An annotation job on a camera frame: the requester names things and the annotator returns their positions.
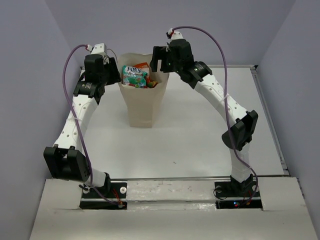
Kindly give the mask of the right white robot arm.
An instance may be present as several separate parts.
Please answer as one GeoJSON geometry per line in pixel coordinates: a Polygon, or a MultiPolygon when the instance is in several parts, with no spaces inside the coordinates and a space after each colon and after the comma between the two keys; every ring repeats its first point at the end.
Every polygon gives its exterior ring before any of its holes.
{"type": "Polygon", "coordinates": [[[202,61],[195,61],[191,45],[176,39],[167,46],[154,46],[150,67],[153,72],[177,73],[180,79],[201,94],[227,124],[223,143],[231,157],[230,181],[220,188],[223,197],[242,196],[252,189],[253,174],[249,165],[249,147],[258,113],[248,111],[225,92],[212,70],[202,61]]]}

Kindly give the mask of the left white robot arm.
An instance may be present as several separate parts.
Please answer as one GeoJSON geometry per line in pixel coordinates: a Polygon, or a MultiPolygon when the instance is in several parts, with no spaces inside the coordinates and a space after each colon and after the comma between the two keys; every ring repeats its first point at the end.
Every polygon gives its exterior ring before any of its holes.
{"type": "Polygon", "coordinates": [[[73,97],[68,98],[71,110],[64,127],[53,146],[46,147],[43,152],[54,179],[84,183],[101,198],[110,194],[111,178],[108,173],[92,167],[88,151],[83,146],[84,136],[105,87],[120,81],[115,58],[100,54],[86,55],[73,97]]]}

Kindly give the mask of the orange candy bag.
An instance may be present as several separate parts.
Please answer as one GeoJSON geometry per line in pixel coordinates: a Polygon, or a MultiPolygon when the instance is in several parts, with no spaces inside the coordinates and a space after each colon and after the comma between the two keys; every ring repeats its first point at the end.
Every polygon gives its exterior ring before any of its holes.
{"type": "Polygon", "coordinates": [[[142,69],[142,71],[146,73],[146,76],[145,76],[146,86],[148,88],[155,88],[158,82],[151,79],[149,64],[147,62],[142,62],[142,63],[139,63],[137,67],[142,69]]]}

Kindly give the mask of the teal Fox's candy bag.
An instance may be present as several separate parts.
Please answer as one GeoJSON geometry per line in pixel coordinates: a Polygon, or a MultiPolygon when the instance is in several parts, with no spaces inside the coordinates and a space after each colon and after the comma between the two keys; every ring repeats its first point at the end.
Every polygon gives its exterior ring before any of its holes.
{"type": "Polygon", "coordinates": [[[128,65],[122,67],[122,83],[126,86],[147,88],[147,76],[148,73],[140,68],[128,65]]]}

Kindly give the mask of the cream paper bag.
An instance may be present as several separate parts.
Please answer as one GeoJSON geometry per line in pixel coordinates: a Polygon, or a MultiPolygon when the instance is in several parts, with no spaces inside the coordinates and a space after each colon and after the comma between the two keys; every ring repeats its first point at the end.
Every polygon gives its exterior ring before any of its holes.
{"type": "MultiPolygon", "coordinates": [[[[152,54],[124,53],[117,56],[117,68],[122,75],[123,66],[135,66],[150,63],[152,54]]],[[[129,125],[131,127],[151,128],[158,116],[166,91],[169,74],[161,71],[150,72],[150,78],[158,82],[154,88],[135,88],[118,83],[120,92],[127,107],[129,125]]]]}

